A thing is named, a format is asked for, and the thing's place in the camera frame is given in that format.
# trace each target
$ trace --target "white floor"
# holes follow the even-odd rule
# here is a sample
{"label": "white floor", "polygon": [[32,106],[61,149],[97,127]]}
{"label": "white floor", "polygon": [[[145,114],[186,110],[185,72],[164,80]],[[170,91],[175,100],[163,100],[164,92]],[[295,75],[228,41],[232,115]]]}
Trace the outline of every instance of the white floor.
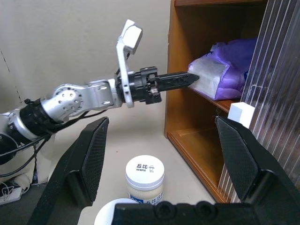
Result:
{"label": "white floor", "polygon": [[[109,117],[110,124],[100,186],[93,206],[82,211],[79,225],[93,225],[97,213],[107,202],[127,197],[125,166],[138,155],[153,155],[164,163],[164,200],[171,203],[214,203],[205,187],[163,135],[164,102],[152,105],[137,103],[131,109],[123,105],[122,108],[107,111],[103,116]],[[86,124],[95,119],[82,120],[56,136],[52,169]]]}

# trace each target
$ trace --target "clear plastic panel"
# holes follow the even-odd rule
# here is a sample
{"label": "clear plastic panel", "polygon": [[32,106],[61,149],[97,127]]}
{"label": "clear plastic panel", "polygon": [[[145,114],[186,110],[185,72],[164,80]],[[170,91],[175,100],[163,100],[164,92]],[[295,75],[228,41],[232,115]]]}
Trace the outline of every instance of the clear plastic panel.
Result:
{"label": "clear plastic panel", "polygon": [[[269,0],[241,101],[250,130],[300,189],[300,0]],[[238,202],[224,167],[219,190]]]}

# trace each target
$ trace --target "white wall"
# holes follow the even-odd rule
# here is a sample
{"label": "white wall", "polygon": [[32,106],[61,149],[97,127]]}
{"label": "white wall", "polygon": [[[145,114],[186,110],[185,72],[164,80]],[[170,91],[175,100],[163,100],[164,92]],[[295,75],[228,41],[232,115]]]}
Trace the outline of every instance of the white wall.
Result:
{"label": "white wall", "polygon": [[61,83],[112,77],[126,19],[143,28],[129,68],[166,72],[169,9],[170,0],[0,0],[0,113]]}

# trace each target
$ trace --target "white cube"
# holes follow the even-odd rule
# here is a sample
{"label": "white cube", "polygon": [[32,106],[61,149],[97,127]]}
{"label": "white cube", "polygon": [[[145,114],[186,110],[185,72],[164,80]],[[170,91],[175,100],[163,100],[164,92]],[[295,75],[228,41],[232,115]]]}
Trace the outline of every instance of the white cube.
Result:
{"label": "white cube", "polygon": [[254,107],[244,102],[232,103],[229,109],[228,118],[249,128],[254,114]]}

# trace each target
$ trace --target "jar lid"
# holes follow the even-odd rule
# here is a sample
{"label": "jar lid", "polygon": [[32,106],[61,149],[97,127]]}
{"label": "jar lid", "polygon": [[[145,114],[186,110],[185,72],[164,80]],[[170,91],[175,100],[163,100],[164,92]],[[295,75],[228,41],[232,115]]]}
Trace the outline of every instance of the jar lid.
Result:
{"label": "jar lid", "polygon": [[162,184],[164,176],[164,164],[154,156],[137,156],[126,166],[127,182],[136,190],[156,189]]}

